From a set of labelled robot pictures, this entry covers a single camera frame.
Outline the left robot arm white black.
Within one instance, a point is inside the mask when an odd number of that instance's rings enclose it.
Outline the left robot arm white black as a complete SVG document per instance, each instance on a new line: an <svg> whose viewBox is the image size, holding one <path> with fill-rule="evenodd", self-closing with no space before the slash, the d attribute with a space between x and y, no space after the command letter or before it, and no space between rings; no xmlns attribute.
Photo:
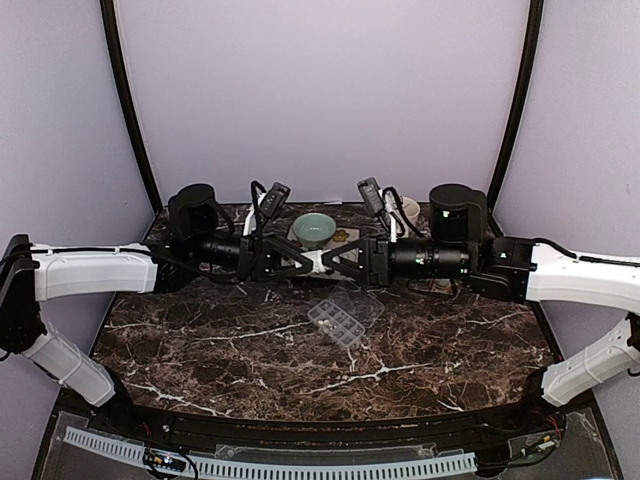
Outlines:
<svg viewBox="0 0 640 480"><path fill-rule="evenodd" d="M1 257L1 349L22 355L86 403L120 436L141 427L140 412L117 375L95 362L41 318L41 303L111 292L164 294L205 276L218 284L310 273L314 262L289 240L265 231L289 196L276 183L251 185L241 233L208 184L192 184L168 202L169 230L159 242L53 247L14 236Z"/></svg>

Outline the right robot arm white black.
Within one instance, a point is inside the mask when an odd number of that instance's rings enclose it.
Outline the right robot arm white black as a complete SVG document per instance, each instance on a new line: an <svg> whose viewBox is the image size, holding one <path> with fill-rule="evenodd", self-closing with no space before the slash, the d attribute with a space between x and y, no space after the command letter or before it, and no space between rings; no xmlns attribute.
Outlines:
<svg viewBox="0 0 640 480"><path fill-rule="evenodd" d="M324 267L363 285L391 279L459 279L472 292L513 303L561 301L610 307L625 316L577 354L527 378L510 413L521 434L583 392L639 363L639 260L570 251L543 238L491 237L486 195L460 184L429 193L427 238L358 239L321 256Z"/></svg>

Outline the clear plastic pill organizer box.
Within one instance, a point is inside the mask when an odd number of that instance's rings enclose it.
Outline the clear plastic pill organizer box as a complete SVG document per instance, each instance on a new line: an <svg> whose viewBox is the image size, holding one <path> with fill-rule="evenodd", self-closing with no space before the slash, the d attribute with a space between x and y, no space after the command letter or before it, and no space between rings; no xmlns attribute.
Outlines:
<svg viewBox="0 0 640 480"><path fill-rule="evenodd" d="M367 331L382 315L385 306L359 285L343 280L331 294L308 312L308 320L336 345L350 349L357 347ZM329 326L318 325L319 321Z"/></svg>

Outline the orange pill bottle grey cap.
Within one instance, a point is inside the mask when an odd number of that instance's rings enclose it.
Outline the orange pill bottle grey cap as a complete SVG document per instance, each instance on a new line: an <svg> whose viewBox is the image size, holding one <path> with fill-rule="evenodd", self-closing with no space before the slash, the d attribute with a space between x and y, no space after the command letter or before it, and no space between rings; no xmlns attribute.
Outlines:
<svg viewBox="0 0 640 480"><path fill-rule="evenodd" d="M451 288L451 282L445 279L436 279L433 283L433 288L444 291Z"/></svg>

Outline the small white pill bottle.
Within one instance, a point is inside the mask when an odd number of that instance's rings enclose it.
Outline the small white pill bottle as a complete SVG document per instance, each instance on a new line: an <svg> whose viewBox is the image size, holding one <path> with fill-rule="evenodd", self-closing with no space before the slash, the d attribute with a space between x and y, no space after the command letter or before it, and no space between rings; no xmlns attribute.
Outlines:
<svg viewBox="0 0 640 480"><path fill-rule="evenodd" d="M312 262L311 274L325 274L328 268L323 263L323 250L312 250L303 253L303 256Z"/></svg>

